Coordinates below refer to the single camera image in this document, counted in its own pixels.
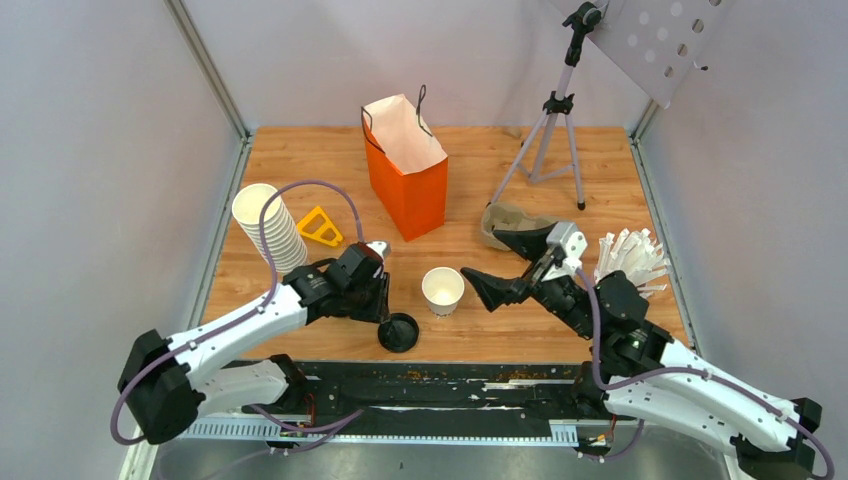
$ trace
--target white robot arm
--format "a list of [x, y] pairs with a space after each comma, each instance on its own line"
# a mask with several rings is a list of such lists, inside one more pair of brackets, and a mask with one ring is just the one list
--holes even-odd
[[597, 362], [582, 365], [572, 389], [587, 414], [645, 419], [687, 434], [736, 457], [758, 480], [812, 476], [815, 451], [797, 426], [815, 431], [821, 406], [762, 392], [700, 358], [645, 318], [648, 302], [624, 272], [601, 279], [591, 291], [578, 286], [572, 277], [582, 275], [580, 257], [587, 244], [574, 223], [494, 235], [532, 262], [530, 267], [513, 279], [470, 268], [463, 268], [463, 275], [489, 311], [532, 297], [578, 335], [595, 341]]
[[164, 339], [155, 330], [139, 336], [118, 382], [119, 391], [156, 359], [173, 356], [127, 395], [144, 438], [151, 444], [163, 443], [200, 416], [243, 405], [299, 402], [305, 377], [287, 355], [224, 367], [268, 339], [321, 317], [347, 317], [379, 323], [381, 328], [390, 325], [389, 274], [383, 268], [388, 254], [386, 242], [357, 243], [338, 259], [297, 267], [270, 292], [211, 323]]

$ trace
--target white paper cup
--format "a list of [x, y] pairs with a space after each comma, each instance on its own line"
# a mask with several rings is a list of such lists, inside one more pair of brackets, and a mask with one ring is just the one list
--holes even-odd
[[[262, 248], [259, 217], [262, 206], [276, 191], [276, 188], [264, 183], [248, 185], [236, 195], [232, 205], [233, 218], [266, 262], [268, 258]], [[285, 274], [303, 265], [308, 254], [306, 244], [282, 200], [276, 198], [271, 202], [265, 212], [264, 223], [265, 241], [277, 271]]]
[[[299, 267], [305, 264], [307, 256], [307, 251], [304, 247], [302, 249], [299, 249], [295, 255], [287, 259], [277, 261], [275, 258], [274, 268], [277, 270], [278, 273], [285, 275], [294, 270], [295, 267]], [[268, 259], [265, 257], [264, 254], [262, 255], [262, 258], [265, 260], [265, 262], [268, 262]]]
[[[241, 225], [242, 230], [244, 230], [248, 234], [256, 234], [259, 235], [259, 225]], [[291, 218], [289, 212], [283, 208], [281, 211], [274, 214], [271, 218], [265, 219], [265, 231], [269, 232], [271, 230], [280, 230], [280, 229], [290, 229], [297, 228], [294, 224], [294, 220]]]
[[[239, 191], [233, 199], [233, 218], [243, 227], [259, 228], [259, 215], [265, 202], [277, 193], [277, 189], [267, 183], [254, 183]], [[284, 209], [283, 200], [280, 197], [274, 199], [265, 212], [266, 224], [274, 216], [282, 213]]]
[[430, 311], [446, 316], [456, 310], [459, 299], [465, 293], [465, 280], [452, 268], [437, 267], [424, 275], [421, 291], [424, 292]]

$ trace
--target white wall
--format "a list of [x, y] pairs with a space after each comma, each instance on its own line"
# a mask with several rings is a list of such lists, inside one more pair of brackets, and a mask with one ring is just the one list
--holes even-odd
[[824, 405], [848, 475], [848, 4], [739, 0], [646, 142], [698, 344]]
[[5, 2], [0, 72], [0, 478], [115, 478], [118, 375], [186, 322], [235, 135], [161, 0]]
[[[433, 125], [527, 125], [556, 89], [580, 0], [187, 0], [245, 121], [355, 125], [405, 93]], [[572, 80], [578, 125], [632, 128], [648, 102], [591, 42]]]

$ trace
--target orange paper bag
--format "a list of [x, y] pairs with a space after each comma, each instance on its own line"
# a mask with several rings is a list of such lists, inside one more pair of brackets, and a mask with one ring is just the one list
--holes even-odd
[[404, 95], [362, 108], [371, 188], [407, 242], [445, 223], [447, 154]]

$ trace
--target yellow plastic object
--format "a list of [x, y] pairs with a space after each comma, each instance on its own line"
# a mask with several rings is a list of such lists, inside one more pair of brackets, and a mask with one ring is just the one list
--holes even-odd
[[[306, 227], [316, 218], [320, 218], [322, 220], [321, 224], [318, 225], [318, 228], [314, 231], [307, 232]], [[342, 241], [344, 241], [342, 232], [333, 225], [333, 222], [330, 221], [330, 217], [327, 216], [327, 212], [325, 212], [320, 206], [313, 208], [312, 211], [307, 213], [301, 221], [297, 222], [297, 231], [300, 232], [302, 236], [310, 240], [315, 240], [316, 242], [323, 243], [324, 245], [329, 245], [331, 247], [338, 247], [342, 244]], [[333, 236], [329, 239], [326, 236], [327, 232], [331, 232], [333, 234]]]

